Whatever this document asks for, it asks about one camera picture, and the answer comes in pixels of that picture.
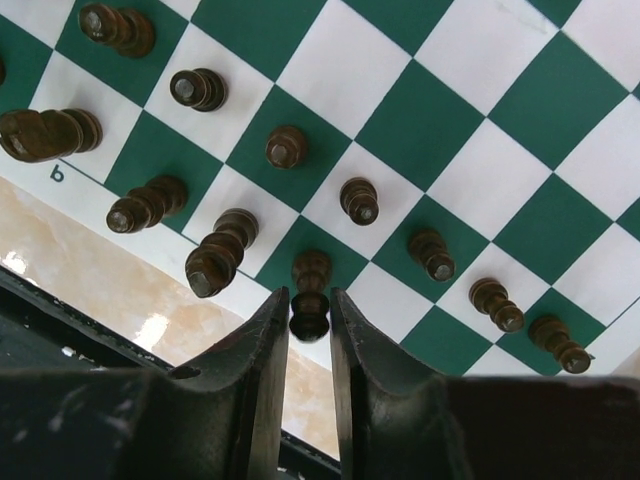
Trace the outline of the dark king piece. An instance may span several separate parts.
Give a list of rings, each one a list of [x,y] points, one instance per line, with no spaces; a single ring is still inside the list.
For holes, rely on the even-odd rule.
[[[291,333],[303,343],[322,339],[329,330],[329,299],[325,295],[332,275],[330,257],[320,250],[296,256],[291,270],[297,294],[291,300]]]

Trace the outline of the dark knight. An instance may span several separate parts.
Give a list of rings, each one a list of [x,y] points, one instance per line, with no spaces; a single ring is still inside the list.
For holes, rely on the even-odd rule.
[[[1,115],[1,147],[24,163],[92,151],[102,139],[99,120],[83,109],[18,109]]]

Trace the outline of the dark queen piece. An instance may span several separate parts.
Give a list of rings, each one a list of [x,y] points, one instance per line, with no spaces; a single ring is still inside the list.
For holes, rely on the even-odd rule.
[[[198,298],[209,298],[227,288],[258,233],[259,224],[251,212],[225,210],[213,231],[186,258],[185,274],[192,292]]]

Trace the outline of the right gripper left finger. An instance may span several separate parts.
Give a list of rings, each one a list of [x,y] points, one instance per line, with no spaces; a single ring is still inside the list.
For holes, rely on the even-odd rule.
[[[273,479],[290,294],[168,372],[1,374],[5,479]]]

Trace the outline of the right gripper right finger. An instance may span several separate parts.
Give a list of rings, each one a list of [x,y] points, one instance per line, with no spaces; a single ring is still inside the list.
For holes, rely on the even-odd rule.
[[[330,294],[345,479],[635,479],[629,377],[460,377],[424,364]]]

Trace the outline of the dark bishop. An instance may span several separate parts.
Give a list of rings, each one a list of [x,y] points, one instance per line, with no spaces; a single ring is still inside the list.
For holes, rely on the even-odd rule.
[[[106,215],[106,224],[115,233],[137,233],[181,212],[187,201],[188,189],[181,179],[156,176],[118,199]]]

